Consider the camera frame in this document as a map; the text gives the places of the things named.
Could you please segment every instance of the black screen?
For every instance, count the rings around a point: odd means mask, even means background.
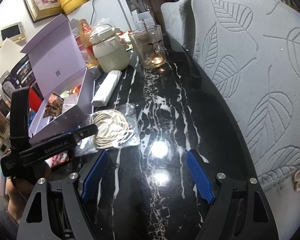
[[[1,31],[2,40],[4,41],[6,38],[10,38],[20,34],[19,25],[14,25],[12,27],[6,28]]]

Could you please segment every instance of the glass cup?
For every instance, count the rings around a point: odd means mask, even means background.
[[[149,26],[147,30],[145,28],[135,30],[129,37],[144,68],[156,68],[166,62],[160,25]]]

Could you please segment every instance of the screw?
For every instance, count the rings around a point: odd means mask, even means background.
[[[78,177],[78,173],[73,172],[69,175],[69,177],[70,179],[76,179]]]
[[[255,178],[250,178],[250,183],[251,184],[257,184],[257,179],[255,179]]]
[[[217,177],[218,177],[219,179],[224,179],[224,178],[226,177],[226,175],[225,175],[224,173],[222,173],[222,172],[219,172],[219,173],[217,174]]]
[[[45,178],[41,178],[41,179],[38,180],[38,183],[39,183],[39,184],[43,184],[43,183],[45,183],[45,182],[46,182],[46,179],[45,179]]]

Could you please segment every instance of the human hand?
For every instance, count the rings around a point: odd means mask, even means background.
[[[45,167],[44,177],[47,180],[51,178],[51,169],[48,165]],[[18,224],[21,221],[27,202],[22,195],[30,195],[33,188],[34,185],[25,179],[14,178],[13,182],[11,179],[7,179],[6,190],[9,196],[8,213]]]

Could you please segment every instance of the box lid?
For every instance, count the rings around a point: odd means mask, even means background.
[[[60,14],[40,30],[21,51],[29,60],[44,97],[86,68],[68,18]]]

